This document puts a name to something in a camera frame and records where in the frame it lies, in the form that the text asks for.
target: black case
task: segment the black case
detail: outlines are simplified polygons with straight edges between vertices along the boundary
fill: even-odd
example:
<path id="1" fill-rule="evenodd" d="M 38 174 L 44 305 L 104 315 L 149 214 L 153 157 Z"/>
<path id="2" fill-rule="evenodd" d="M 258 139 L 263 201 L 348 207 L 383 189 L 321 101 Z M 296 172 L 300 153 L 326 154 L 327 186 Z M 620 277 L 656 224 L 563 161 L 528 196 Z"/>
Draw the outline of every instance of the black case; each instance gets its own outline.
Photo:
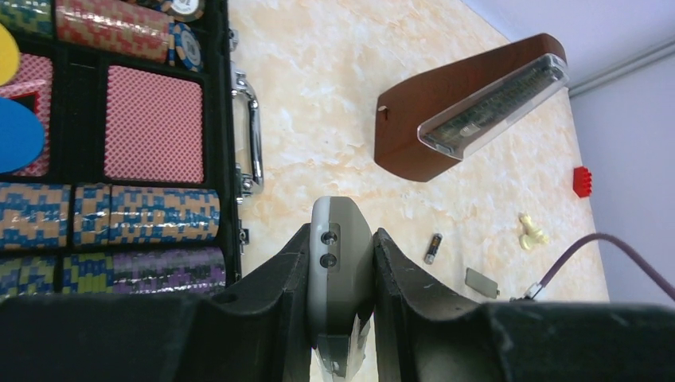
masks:
<path id="1" fill-rule="evenodd" d="M 52 4 L 56 15 L 55 2 Z M 149 187 L 215 189 L 220 198 L 220 227 L 215 242 L 179 244 L 126 244 L 100 248 L 74 248 L 72 224 L 68 226 L 65 248 L 0 251 L 1 257 L 55 254 L 58 257 L 54 288 L 61 290 L 63 258 L 71 253 L 150 251 L 167 248 L 195 248 L 217 245 L 224 254 L 227 285 L 241 277 L 240 224 L 237 214 L 234 130 L 230 76 L 228 8 L 226 0 L 208 0 L 204 16 L 188 24 L 201 44 L 202 73 L 170 67 L 153 61 L 126 57 L 63 41 L 12 31 L 23 53 L 49 57 L 53 66 L 50 116 L 49 172 L 44 177 L 18 177 L 0 174 L 0 181 L 71 185 L 71 207 L 75 186 L 80 183 L 106 183 Z M 159 181 L 112 180 L 103 174 L 105 142 L 107 72 L 121 65 L 164 76 L 189 80 L 201 85 L 203 94 L 204 181 L 170 183 Z"/>

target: marble table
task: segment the marble table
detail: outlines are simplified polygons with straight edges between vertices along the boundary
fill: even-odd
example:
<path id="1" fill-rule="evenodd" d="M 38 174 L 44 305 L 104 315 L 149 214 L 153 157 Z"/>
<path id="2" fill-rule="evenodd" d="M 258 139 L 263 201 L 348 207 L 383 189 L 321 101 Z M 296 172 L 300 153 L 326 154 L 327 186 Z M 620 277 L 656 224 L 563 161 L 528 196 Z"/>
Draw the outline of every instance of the marble table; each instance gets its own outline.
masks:
<path id="1" fill-rule="evenodd" d="M 310 221 L 323 195 L 352 197 L 370 228 L 383 227 L 437 279 L 477 301 L 467 267 L 499 283 L 500 299 L 521 296 L 576 239 L 595 231 L 588 199 L 572 191 L 581 165 L 567 89 L 547 100 L 463 163 L 429 181 L 405 181 L 373 161 L 380 93 L 417 73 L 507 44 L 459 0 L 231 0 L 240 32 L 232 59 L 259 96 L 266 188 L 240 207 L 252 241 L 244 275 Z M 235 102 L 237 157 L 248 165 L 243 103 Z M 550 243 L 524 251 L 518 214 Z M 435 232 L 433 265 L 423 256 Z M 546 299 L 606 301 L 597 244 L 572 258 Z M 375 341 L 355 381 L 377 380 Z M 312 380 L 321 380 L 316 362 Z"/>

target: chrome handle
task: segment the chrome handle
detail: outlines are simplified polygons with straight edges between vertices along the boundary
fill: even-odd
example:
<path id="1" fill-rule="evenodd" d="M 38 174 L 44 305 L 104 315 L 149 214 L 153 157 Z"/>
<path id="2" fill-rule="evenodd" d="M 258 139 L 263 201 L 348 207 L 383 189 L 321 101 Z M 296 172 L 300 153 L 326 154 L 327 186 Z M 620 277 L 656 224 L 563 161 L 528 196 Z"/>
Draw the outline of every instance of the chrome handle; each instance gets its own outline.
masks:
<path id="1" fill-rule="evenodd" d="M 263 139 L 260 131 L 260 105 L 256 91 L 244 77 L 248 98 L 248 147 L 251 151 L 252 193 L 262 193 L 265 186 L 263 176 Z"/>
<path id="2" fill-rule="evenodd" d="M 246 72 L 236 68 L 235 63 L 231 62 L 232 68 L 232 98 L 242 95 L 248 101 L 248 143 L 251 156 L 252 174 L 242 173 L 241 194 L 249 197 L 254 193 L 262 193 L 264 189 L 263 174 L 263 141 L 260 130 L 260 104 L 256 96 L 256 90 L 251 86 L 246 78 Z"/>

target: metronome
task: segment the metronome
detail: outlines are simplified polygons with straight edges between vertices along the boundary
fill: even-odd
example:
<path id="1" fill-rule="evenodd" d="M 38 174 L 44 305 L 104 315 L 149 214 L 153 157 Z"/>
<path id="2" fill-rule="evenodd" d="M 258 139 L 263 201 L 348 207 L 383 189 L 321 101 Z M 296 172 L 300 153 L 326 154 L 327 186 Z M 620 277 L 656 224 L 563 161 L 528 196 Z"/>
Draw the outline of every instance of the metronome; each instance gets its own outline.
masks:
<path id="1" fill-rule="evenodd" d="M 560 90 L 565 59 L 558 40 L 539 34 L 397 84 L 377 99 L 375 162 L 430 181 Z"/>

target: purple cable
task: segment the purple cable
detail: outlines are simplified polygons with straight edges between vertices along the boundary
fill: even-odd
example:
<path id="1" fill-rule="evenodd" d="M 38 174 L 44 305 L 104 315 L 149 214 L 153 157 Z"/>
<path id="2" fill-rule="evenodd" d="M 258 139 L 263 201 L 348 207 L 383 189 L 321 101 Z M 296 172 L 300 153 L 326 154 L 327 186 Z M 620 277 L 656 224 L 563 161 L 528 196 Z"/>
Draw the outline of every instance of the purple cable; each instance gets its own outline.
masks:
<path id="1" fill-rule="evenodd" d="M 548 283 L 551 282 L 551 279 L 553 279 L 553 276 L 558 273 L 560 268 L 563 267 L 563 265 L 574 255 L 575 252 L 579 250 L 579 248 L 583 247 L 584 245 L 590 243 L 593 240 L 606 240 L 612 243 L 613 245 L 619 247 L 622 251 L 624 251 L 628 257 L 630 257 L 637 265 L 642 269 L 673 301 L 675 301 L 675 287 L 670 285 L 668 281 L 666 281 L 663 276 L 661 276 L 658 272 L 656 272 L 655 269 L 652 268 L 649 263 L 647 263 L 642 256 L 638 254 L 637 251 L 635 251 L 630 245 L 628 245 L 626 242 L 623 240 L 619 239 L 616 236 L 608 235 L 606 233 L 592 233 L 590 235 L 586 235 L 582 237 L 581 239 L 577 240 L 574 244 L 570 246 L 570 248 L 565 251 L 565 253 L 556 261 L 556 263 L 553 264 L 551 269 L 546 272 L 546 275 L 541 279 L 539 284 L 542 287 L 546 287 Z"/>

